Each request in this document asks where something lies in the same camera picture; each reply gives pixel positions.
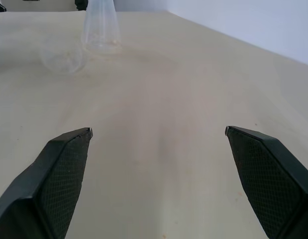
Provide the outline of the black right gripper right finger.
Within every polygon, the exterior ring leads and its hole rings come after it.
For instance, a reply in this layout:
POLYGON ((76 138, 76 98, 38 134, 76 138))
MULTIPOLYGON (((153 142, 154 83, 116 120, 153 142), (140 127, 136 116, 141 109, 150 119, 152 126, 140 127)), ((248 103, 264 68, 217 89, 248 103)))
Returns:
POLYGON ((227 126, 248 201, 269 239, 308 239, 308 170, 276 138, 227 126))

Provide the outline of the small clear conical flask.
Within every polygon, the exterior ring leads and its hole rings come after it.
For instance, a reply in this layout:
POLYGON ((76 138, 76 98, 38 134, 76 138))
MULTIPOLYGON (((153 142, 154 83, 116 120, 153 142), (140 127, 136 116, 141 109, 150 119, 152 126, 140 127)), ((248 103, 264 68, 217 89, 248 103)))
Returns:
POLYGON ((59 74, 72 74, 81 70, 86 63, 86 56, 81 48, 48 48, 40 49, 42 64, 59 74))

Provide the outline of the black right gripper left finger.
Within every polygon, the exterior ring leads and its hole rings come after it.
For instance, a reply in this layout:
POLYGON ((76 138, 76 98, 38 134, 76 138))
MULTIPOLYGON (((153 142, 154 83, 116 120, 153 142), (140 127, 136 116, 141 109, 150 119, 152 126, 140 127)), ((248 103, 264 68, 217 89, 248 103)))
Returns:
POLYGON ((50 140, 0 197, 0 239, 65 239, 80 196, 91 128, 50 140))

